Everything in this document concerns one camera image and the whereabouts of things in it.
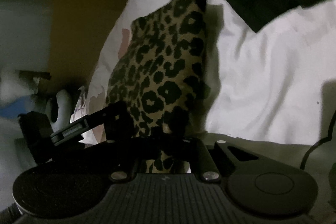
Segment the leopard print garment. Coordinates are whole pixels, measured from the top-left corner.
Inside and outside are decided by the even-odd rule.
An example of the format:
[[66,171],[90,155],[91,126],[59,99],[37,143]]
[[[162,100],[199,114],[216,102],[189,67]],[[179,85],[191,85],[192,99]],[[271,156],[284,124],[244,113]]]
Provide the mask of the leopard print garment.
[[123,133],[110,140],[187,138],[201,131],[207,0],[171,0],[134,20],[132,38],[108,81],[105,103],[116,108]]

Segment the white printed bed quilt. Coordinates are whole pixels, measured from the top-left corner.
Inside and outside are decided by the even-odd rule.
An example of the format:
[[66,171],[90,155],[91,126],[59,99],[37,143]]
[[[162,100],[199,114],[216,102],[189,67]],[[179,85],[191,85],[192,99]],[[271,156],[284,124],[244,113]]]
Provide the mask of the white printed bed quilt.
[[[122,31],[170,0],[128,0],[72,121],[104,106]],[[311,145],[335,111],[335,0],[292,9],[253,32],[226,0],[207,0],[205,129],[234,138]]]

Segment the brown cardboard sheet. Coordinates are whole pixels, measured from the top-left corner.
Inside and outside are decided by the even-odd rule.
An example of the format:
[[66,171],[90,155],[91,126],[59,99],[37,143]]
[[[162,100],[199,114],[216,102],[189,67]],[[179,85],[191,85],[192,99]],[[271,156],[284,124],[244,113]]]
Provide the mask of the brown cardboard sheet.
[[89,80],[127,0],[54,0],[48,90]]

